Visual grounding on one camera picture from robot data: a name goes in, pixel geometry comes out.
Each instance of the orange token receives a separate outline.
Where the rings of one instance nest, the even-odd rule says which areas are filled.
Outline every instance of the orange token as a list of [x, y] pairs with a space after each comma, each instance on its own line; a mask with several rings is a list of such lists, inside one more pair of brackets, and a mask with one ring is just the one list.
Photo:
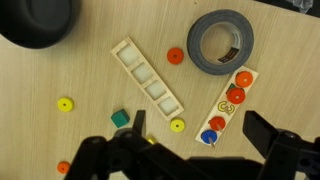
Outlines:
[[240, 104], [244, 101], [245, 98], [246, 98], [246, 94], [244, 93], [243, 89], [232, 88], [227, 92], [227, 99], [232, 104]]
[[209, 121], [210, 127], [214, 131], [221, 131], [226, 126], [226, 121], [223, 117], [215, 116]]
[[183, 51], [180, 48], [172, 48], [167, 53], [167, 59], [171, 64], [180, 64], [183, 57]]
[[61, 174], [67, 174], [68, 171], [70, 169], [70, 163], [66, 162], [66, 161], [61, 161], [59, 162], [58, 166], [57, 166], [57, 170], [61, 173]]
[[236, 84], [240, 87], [248, 87], [252, 84], [253, 76], [248, 71], [239, 72], [236, 76]]

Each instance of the yellow disc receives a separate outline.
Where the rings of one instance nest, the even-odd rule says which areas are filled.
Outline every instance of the yellow disc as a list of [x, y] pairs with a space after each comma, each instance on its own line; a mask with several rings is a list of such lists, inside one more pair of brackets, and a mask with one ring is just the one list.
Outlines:
[[181, 132], [184, 130], [184, 121], [181, 118], [173, 118], [170, 123], [170, 128], [173, 132]]
[[73, 109], [73, 101], [70, 98], [61, 98], [58, 101], [58, 108], [63, 112], [69, 112]]

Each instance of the blue disc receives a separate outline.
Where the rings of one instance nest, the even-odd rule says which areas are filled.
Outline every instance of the blue disc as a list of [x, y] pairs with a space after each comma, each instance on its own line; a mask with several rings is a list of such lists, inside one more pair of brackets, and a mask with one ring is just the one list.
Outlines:
[[218, 135], [215, 131], [212, 131], [212, 130], [206, 130], [201, 134], [201, 139], [206, 144], [210, 144], [209, 138], [212, 139], [212, 142], [216, 142]]

